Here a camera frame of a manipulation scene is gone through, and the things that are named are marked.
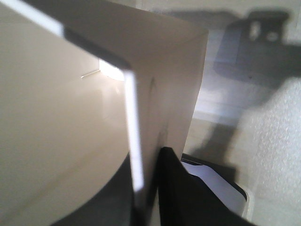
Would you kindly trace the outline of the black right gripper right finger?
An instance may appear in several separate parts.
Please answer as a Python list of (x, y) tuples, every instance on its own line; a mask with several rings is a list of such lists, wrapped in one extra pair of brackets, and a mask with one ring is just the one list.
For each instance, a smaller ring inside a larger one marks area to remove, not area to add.
[(201, 180), (180, 163), (173, 149), (158, 155), (158, 196), (163, 226), (250, 226), (231, 212)]

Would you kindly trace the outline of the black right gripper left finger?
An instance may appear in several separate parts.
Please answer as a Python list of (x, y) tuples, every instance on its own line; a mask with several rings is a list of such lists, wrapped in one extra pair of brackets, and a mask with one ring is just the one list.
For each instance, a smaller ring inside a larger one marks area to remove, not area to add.
[(144, 226), (144, 219), (134, 208), (129, 155), (109, 182), (94, 197), (52, 225)]

